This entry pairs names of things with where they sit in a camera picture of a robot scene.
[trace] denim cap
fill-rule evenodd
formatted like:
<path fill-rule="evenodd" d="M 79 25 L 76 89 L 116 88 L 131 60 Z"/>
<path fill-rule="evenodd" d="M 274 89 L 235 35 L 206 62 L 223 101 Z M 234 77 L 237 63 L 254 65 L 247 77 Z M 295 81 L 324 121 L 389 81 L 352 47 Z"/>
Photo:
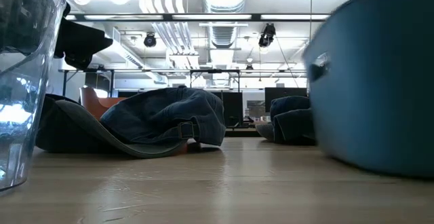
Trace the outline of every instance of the denim cap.
<path fill-rule="evenodd" d="M 36 146 L 52 153 L 116 153 L 138 158 L 176 154 L 190 138 L 222 144 L 223 104 L 215 95 L 191 88 L 138 94 L 110 108 L 101 123 L 84 107 L 48 94 Z"/>
<path fill-rule="evenodd" d="M 271 101 L 270 116 L 274 141 L 288 142 L 313 133 L 313 118 L 309 98 L 288 96 Z"/>
<path fill-rule="evenodd" d="M 122 100 L 102 115 L 101 124 L 127 147 L 163 157 L 190 138 L 220 146 L 226 127 L 223 103 L 193 88 L 165 88 Z"/>

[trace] fluorescent light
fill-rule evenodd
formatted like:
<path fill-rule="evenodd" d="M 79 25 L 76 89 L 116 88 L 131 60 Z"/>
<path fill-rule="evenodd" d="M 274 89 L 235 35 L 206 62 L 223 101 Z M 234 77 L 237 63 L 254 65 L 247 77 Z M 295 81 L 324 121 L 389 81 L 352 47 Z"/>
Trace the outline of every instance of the fluorescent light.
<path fill-rule="evenodd" d="M 125 69 L 125 70 L 115 70 L 115 72 L 119 72 L 119 73 L 139 73 L 139 72 L 143 72 L 143 70 L 141 70 L 141 69 L 137 69 L 137 70 L 132 70 L 132 69 L 127 70 L 127 69 Z"/>
<path fill-rule="evenodd" d="M 269 48 L 268 47 L 259 47 L 259 52 L 261 54 L 268 54 L 269 53 Z"/>
<path fill-rule="evenodd" d="M 151 69 L 149 71 L 161 73 L 190 73 L 190 70 L 187 69 Z"/>
<path fill-rule="evenodd" d="M 329 14 L 262 14 L 261 20 L 325 20 Z"/>
<path fill-rule="evenodd" d="M 242 73 L 276 73 L 279 70 L 240 70 Z"/>
<path fill-rule="evenodd" d="M 77 20 L 75 16 L 69 15 L 65 17 L 67 20 Z"/>
<path fill-rule="evenodd" d="M 251 14 L 175 14 L 174 20 L 249 20 L 252 18 Z"/>
<path fill-rule="evenodd" d="M 200 27 L 247 27 L 247 23 L 199 23 Z"/>
<path fill-rule="evenodd" d="M 133 15 L 133 14 L 125 14 L 125 15 L 104 15 L 104 14 L 85 14 L 84 18 L 87 20 L 108 20 L 108 19 L 112 19 L 112 20 L 143 20 L 143 19 L 147 19 L 147 20 L 163 20 L 163 16 L 162 15 L 144 15 L 144 14 L 137 14 L 137 15 Z"/>

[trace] desk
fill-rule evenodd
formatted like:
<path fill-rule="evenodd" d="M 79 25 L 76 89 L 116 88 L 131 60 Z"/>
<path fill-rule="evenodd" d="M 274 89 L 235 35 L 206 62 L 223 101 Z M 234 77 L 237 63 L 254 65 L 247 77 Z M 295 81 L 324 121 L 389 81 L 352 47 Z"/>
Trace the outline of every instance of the desk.
<path fill-rule="evenodd" d="M 432 183 L 260 138 L 221 149 L 155 160 L 36 150 L 28 182 L 0 197 L 0 223 L 434 223 Z"/>

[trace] blue container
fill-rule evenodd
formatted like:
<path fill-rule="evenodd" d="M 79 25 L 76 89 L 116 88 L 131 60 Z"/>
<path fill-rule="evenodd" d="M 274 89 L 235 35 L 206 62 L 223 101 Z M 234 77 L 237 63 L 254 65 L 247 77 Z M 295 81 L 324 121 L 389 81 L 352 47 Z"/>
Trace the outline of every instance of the blue container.
<path fill-rule="evenodd" d="M 27 179 L 65 0 L 0 0 L 0 191 Z"/>
<path fill-rule="evenodd" d="M 350 0 L 303 54 L 315 133 L 362 168 L 434 177 L 433 0 Z"/>

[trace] cable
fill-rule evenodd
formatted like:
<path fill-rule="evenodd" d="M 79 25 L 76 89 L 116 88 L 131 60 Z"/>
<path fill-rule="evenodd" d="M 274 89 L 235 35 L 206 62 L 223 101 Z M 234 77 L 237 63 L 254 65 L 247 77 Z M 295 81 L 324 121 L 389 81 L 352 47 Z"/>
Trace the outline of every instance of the cable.
<path fill-rule="evenodd" d="M 277 40 L 277 44 L 279 44 L 280 52 L 282 53 L 283 59 L 285 60 L 286 65 L 288 66 L 288 70 L 290 71 L 292 78 L 294 78 L 294 82 L 296 83 L 297 88 L 300 88 L 298 86 L 296 77 L 294 76 L 293 72 L 291 71 L 290 64 L 288 64 L 288 62 L 286 60 L 285 54 L 283 53 L 282 47 L 280 46 L 280 41 L 279 41 L 279 38 L 277 37 L 277 35 L 276 35 L 276 40 Z"/>
<path fill-rule="evenodd" d="M 312 41 L 312 3 L 313 1 L 311 0 L 311 23 L 309 25 L 309 43 Z"/>
<path fill-rule="evenodd" d="M 261 62 L 261 58 L 260 58 L 260 50 L 259 50 L 259 69 L 261 70 L 261 68 L 262 68 L 262 62 Z M 262 81 L 262 75 L 261 75 L 262 73 L 261 72 L 259 72 L 259 81 Z"/>

